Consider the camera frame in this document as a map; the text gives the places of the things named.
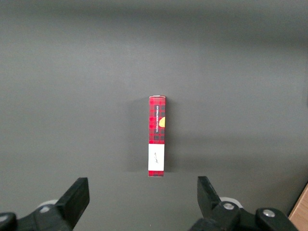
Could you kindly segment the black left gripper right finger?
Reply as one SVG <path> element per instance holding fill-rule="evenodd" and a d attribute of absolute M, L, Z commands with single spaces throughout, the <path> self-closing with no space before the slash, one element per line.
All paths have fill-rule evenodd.
<path fill-rule="evenodd" d="M 238 205 L 221 201 L 206 176 L 198 177 L 197 201 L 203 217 L 193 224 L 192 231 L 232 231 L 240 221 Z"/>

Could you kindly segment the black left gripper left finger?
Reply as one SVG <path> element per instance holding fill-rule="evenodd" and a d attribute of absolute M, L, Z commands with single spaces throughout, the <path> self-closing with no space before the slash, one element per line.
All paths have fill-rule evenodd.
<path fill-rule="evenodd" d="M 78 178 L 57 201 L 34 212 L 37 231 L 72 231 L 90 202 L 88 178 Z"/>

